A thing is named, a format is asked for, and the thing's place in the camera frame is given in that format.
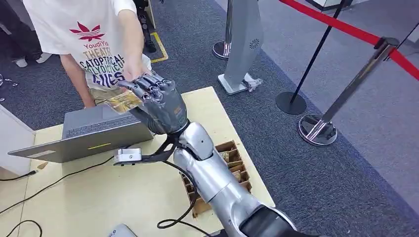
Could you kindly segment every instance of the white t-shirt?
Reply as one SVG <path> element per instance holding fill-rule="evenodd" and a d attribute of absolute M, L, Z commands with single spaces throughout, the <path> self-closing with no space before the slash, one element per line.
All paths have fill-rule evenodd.
<path fill-rule="evenodd" d="M 24 0 L 43 52 L 71 54 L 86 71 L 87 85 L 116 89 L 122 76 L 123 29 L 118 13 L 136 12 L 132 0 Z M 150 59 L 143 63 L 151 69 Z"/>

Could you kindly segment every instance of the silver robotic arm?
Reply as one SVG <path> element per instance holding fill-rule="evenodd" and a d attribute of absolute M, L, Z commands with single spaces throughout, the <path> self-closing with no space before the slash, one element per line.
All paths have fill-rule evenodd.
<path fill-rule="evenodd" d="M 309 237 L 296 231 L 281 211 L 261 203 L 235 179 L 214 147 L 205 129 L 187 120 L 186 106 L 175 83 L 152 72 L 120 86 L 133 91 L 143 105 L 131 113 L 157 134 L 168 135 L 152 155 L 135 163 L 166 160 L 173 154 L 174 164 L 193 179 L 198 193 L 209 203 L 229 237 Z M 133 163 L 120 158 L 117 164 Z"/>

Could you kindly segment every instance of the black stand base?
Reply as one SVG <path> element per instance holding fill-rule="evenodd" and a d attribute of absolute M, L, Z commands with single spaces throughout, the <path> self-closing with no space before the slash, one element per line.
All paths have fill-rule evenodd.
<path fill-rule="evenodd" d="M 294 93 L 292 92 L 282 92 L 279 94 L 275 99 L 276 106 L 290 115 L 299 115 L 304 113 L 307 108 L 305 100 L 300 95 L 297 95 L 294 102 L 291 104 L 290 101 L 293 94 Z"/>

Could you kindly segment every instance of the cable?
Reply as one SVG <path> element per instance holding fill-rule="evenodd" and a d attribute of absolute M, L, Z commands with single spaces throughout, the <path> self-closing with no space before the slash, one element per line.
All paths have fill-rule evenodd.
<path fill-rule="evenodd" d="M 37 225 L 38 226 L 38 229 L 40 230 L 40 237 L 42 237 L 42 228 L 41 228 L 41 226 L 36 221 L 33 221 L 33 220 L 26 220 L 26 221 L 22 221 L 21 223 L 17 224 L 15 227 L 13 227 L 12 231 L 10 231 L 10 233 L 8 235 L 6 235 L 6 237 L 9 237 L 18 226 L 22 225 L 25 222 L 32 222 L 35 225 Z"/>
<path fill-rule="evenodd" d="M 73 172 L 73 173 L 70 173 L 70 174 L 67 174 L 67 175 L 65 175 L 65 176 L 61 177 L 59 180 L 55 181 L 54 183 L 52 183 L 52 184 L 50 184 L 50 185 L 46 186 L 45 188 L 43 188 L 43 189 L 39 190 L 39 191 L 38 191 L 38 192 L 36 192 L 34 195 L 32 195 L 32 196 L 30 196 L 30 197 L 28 197 L 28 198 L 23 199 L 22 201 L 19 201 L 19 202 L 17 202 L 17 203 L 15 203 L 15 204 L 13 204 L 12 206 L 10 206 L 10 207 L 8 207 L 8 208 L 4 209 L 3 211 L 0 211 L 0 215 L 1 215 L 1 214 L 3 214 L 3 213 L 4 213 L 4 212 L 6 212 L 6 211 L 8 211 L 8 210 L 12 209 L 13 207 L 15 207 L 15 206 L 17 206 L 17 205 L 19 205 L 19 204 L 21 204 L 21 203 L 23 203 L 23 202 L 26 202 L 27 200 L 32 199 L 32 198 L 33 198 L 33 197 L 35 197 L 36 195 L 38 195 L 38 194 L 42 193 L 43 191 L 45 191 L 46 189 L 50 188 L 51 186 L 54 186 L 56 183 L 60 182 L 61 180 L 65 179 L 65 178 L 67 178 L 68 176 L 71 176 L 71 175 L 74 175 L 74 174 L 78 174 L 78 173 L 83 172 L 83 171 L 86 171 L 86 170 L 88 170 L 88 169 L 92 169 L 92 168 L 98 167 L 98 166 L 100 166 L 100 165 L 103 165 L 103 164 L 107 163 L 108 161 L 110 161 L 113 157 L 114 157 L 114 156 L 110 157 L 109 159 L 105 160 L 105 161 L 104 161 L 104 162 L 102 162 L 102 163 L 92 165 L 92 166 L 87 167 L 87 168 L 85 168 L 85 169 L 82 169 L 82 170 L 79 170 L 79 171 L 76 171 L 76 172 Z"/>
<path fill-rule="evenodd" d="M 208 236 L 208 237 L 211 237 L 211 235 L 210 234 L 208 234 L 207 232 L 205 232 L 204 230 L 202 230 L 202 229 L 200 229 L 200 228 L 198 228 L 198 227 L 196 227 L 196 226 L 194 226 L 194 225 L 192 225 L 192 224 L 189 224 L 189 223 L 187 223 L 187 222 L 184 222 L 184 221 L 182 221 L 182 219 L 186 216 L 186 215 L 188 215 L 188 213 L 192 210 L 192 208 L 194 207 L 194 205 L 195 205 L 195 203 L 196 203 L 196 200 L 197 200 L 197 198 L 198 198 L 198 190 L 197 190 L 197 184 L 196 184 L 196 182 L 195 182 L 195 180 L 192 178 L 192 176 L 190 175 L 190 174 L 188 174 L 185 170 L 183 170 L 182 168 L 180 168 L 179 166 L 177 166 L 177 165 L 175 165 L 175 164 L 173 164 L 173 163 L 170 163 L 169 161 L 163 161 L 163 163 L 165 163 L 165 164 L 168 164 L 168 165 L 170 165 L 171 167 L 173 167 L 173 168 L 176 168 L 177 170 L 179 170 L 180 172 L 182 172 L 186 177 L 188 177 L 188 179 L 192 182 L 192 185 L 193 185 L 193 187 L 194 187 L 194 193 L 195 193 L 195 195 L 194 195 L 194 197 L 192 198 L 192 202 L 191 202 L 191 204 L 190 204 L 190 206 L 189 206 L 189 208 L 178 218 L 178 219 L 165 219 L 165 220 L 162 220 L 162 221 L 159 221 L 158 223 L 157 223 L 157 228 L 159 228 L 159 229 L 167 229 L 167 228 L 169 228 L 169 227 L 172 227 L 172 226 L 174 226 L 174 225 L 176 225 L 177 223 L 181 223 L 181 224 L 183 224 L 183 225 L 186 225 L 186 226 L 189 226 L 189 227 L 192 227 L 192 228 L 194 228 L 195 230 L 197 230 L 197 231 L 200 231 L 201 233 L 203 233 L 203 234 L 205 234 L 206 236 Z M 167 225 L 164 225 L 164 226 L 162 226 L 162 224 L 163 223 L 165 223 L 165 222 L 171 222 L 170 224 L 167 224 Z"/>
<path fill-rule="evenodd" d="M 33 194 L 32 196 L 30 196 L 30 197 L 28 197 L 28 198 L 25 198 L 25 199 L 23 199 L 22 201 L 19 201 L 19 202 L 17 202 L 17 203 L 15 203 L 15 204 L 13 204 L 12 206 L 10 206 L 10 207 L 8 207 L 8 208 L 6 208 L 6 209 L 4 209 L 3 211 L 1 211 L 0 212 L 0 215 L 1 214 L 3 214 L 4 212 L 6 212 L 6 211 L 8 211 L 8 210 L 10 210 L 10 209 L 12 209 L 13 207 L 15 207 L 15 206 L 17 206 L 17 205 L 19 205 L 19 204 L 21 204 L 21 203 L 23 203 L 23 202 L 26 202 L 26 201 L 28 201 L 28 200 L 30 200 L 30 199 L 32 199 L 32 198 L 34 198 L 35 196 L 37 196 L 38 194 L 40 194 L 40 193 L 42 193 L 43 191 L 45 191 L 46 189 L 48 189 L 48 188 L 50 188 L 50 187 L 52 187 L 52 186 L 54 186 L 55 184 L 57 184 L 58 182 L 60 182 L 61 180 L 63 180 L 63 179 L 65 179 L 65 178 L 67 178 L 67 177 L 69 177 L 69 176 L 71 176 L 71 175 L 74 175 L 74 174 L 78 174 L 78 173 L 81 173 L 81 172 L 83 172 L 83 171 L 86 171 L 86 170 L 88 170 L 88 169 L 92 169 L 92 168 L 95 168 L 95 167 L 98 167 L 98 166 L 101 166 L 101 165 L 103 165 L 103 164 L 106 164 L 108 161 L 110 161 L 112 158 L 113 158 L 114 156 L 112 156 L 112 157 L 110 157 L 109 159 L 107 159 L 107 160 L 105 160 L 104 162 L 102 162 L 102 163 L 99 163 L 99 164 L 95 164 L 95 165 L 92 165 L 92 166 L 89 166 L 89 167 L 87 167 L 87 168 L 85 168 L 85 169 L 82 169 L 82 170 L 79 170 L 79 171 L 76 171 L 76 172 L 73 172 L 73 173 L 70 173 L 70 174 L 67 174 L 67 175 L 65 175 L 65 176 L 63 176 L 63 177 L 61 177 L 60 179 L 58 179 L 57 181 L 55 181 L 54 183 L 52 183 L 52 184 L 50 184 L 50 185 L 48 185 L 48 186 L 46 186 L 45 188 L 43 188 L 43 189 L 41 189 L 41 190 L 39 190 L 38 192 L 36 192 L 35 194 Z M 183 170 L 182 168 L 180 168 L 179 166 L 177 166 L 177 165 L 175 165 L 175 164 L 173 164 L 173 163 L 171 163 L 171 162 L 169 162 L 169 161 L 163 161 L 163 163 L 165 163 L 165 164 L 167 164 L 167 165 L 170 165 L 170 166 L 172 166 L 173 168 L 176 168 L 177 170 L 179 170 L 180 172 L 182 172 L 186 177 L 188 177 L 188 179 L 191 181 L 191 183 L 192 183 L 192 185 L 193 185 L 193 187 L 194 187 L 194 193 L 195 193 L 195 195 L 193 196 L 193 198 L 192 198 L 192 202 L 191 202 L 191 204 L 190 204 L 190 206 L 189 206 L 189 208 L 178 218 L 178 219 L 165 219 L 165 220 L 162 220 L 162 221 L 160 221 L 159 223 L 157 223 L 157 228 L 158 229 L 167 229 L 167 228 L 169 228 L 169 227 L 172 227 L 172 226 L 174 226 L 174 225 L 176 225 L 177 223 L 181 223 L 181 224 L 183 224 L 183 225 L 186 225 L 186 226 L 189 226 L 189 227 L 192 227 L 192 228 L 194 228 L 195 230 L 197 230 L 197 231 L 199 231 L 199 232 L 201 232 L 201 233 L 203 233 L 203 234 L 205 234 L 206 236 L 208 236 L 208 237 L 212 237 L 210 234 L 208 234 L 207 232 L 205 232 L 204 230 L 202 230 L 202 229 L 200 229 L 200 228 L 198 228 L 198 227 L 196 227 L 196 226 L 194 226 L 194 225 L 192 225 L 192 224 L 189 224 L 189 223 L 187 223 L 187 222 L 184 222 L 184 221 L 182 221 L 182 219 L 186 216 L 186 215 L 188 215 L 188 213 L 192 210 L 192 208 L 194 207 L 194 205 L 195 205 L 195 203 L 196 203 L 196 200 L 197 200 L 197 198 L 198 198 L 198 190 L 197 190 L 197 184 L 196 184 L 196 182 L 195 182 L 195 180 L 192 178 L 192 176 L 189 174 L 189 173 L 187 173 L 185 170 Z M 19 225 L 21 225 L 22 223 L 24 223 L 24 222 L 33 222 L 33 223 L 35 223 L 37 226 L 38 226 L 38 228 L 39 228 L 39 230 L 40 230 L 40 237 L 42 236 L 42 228 L 41 228 L 41 226 L 37 223 L 37 222 L 35 222 L 35 221 L 33 221 L 33 220 L 26 220 L 26 221 L 22 221 L 21 223 L 19 223 L 19 224 L 17 224 L 13 229 L 12 229 L 12 231 L 6 236 L 6 237 L 9 237 L 11 234 L 12 234 L 12 232 L 19 226 Z M 167 224 L 167 225 L 162 225 L 163 223 L 165 223 L 165 222 L 171 222 L 170 224 Z"/>
<path fill-rule="evenodd" d="M 26 177 L 26 176 L 31 176 L 31 175 L 34 175 L 34 174 L 36 174 L 36 173 L 37 173 L 37 171 L 36 171 L 36 170 L 32 170 L 31 172 L 29 172 L 29 173 L 27 173 L 27 174 L 24 174 L 24 175 L 22 175 L 22 176 L 19 176 L 19 177 L 17 177 L 17 178 L 13 178 L 13 179 L 0 179 L 0 181 L 12 181 L 12 180 L 17 180 L 17 179 L 21 179 L 21 178 Z"/>

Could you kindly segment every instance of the red rope barrier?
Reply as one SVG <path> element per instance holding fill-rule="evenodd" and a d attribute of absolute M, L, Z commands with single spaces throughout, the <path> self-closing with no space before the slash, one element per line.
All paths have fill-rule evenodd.
<path fill-rule="evenodd" d="M 314 18 L 318 21 L 321 21 L 327 25 L 330 25 L 340 31 L 347 33 L 353 37 L 356 37 L 362 41 L 370 43 L 372 45 L 376 45 L 378 40 L 380 39 L 378 36 L 373 35 L 369 32 L 363 31 L 359 28 L 356 28 L 352 25 L 349 25 L 345 22 L 339 21 L 333 17 L 328 15 L 322 14 L 314 9 L 311 9 L 295 0 L 279 0 L 282 3 L 294 8 L 295 10 Z M 395 63 L 397 63 L 401 68 L 403 68 L 406 72 L 412 75 L 414 78 L 419 80 L 419 70 L 409 62 L 399 51 L 394 50 L 390 53 L 390 58 L 393 59 Z"/>

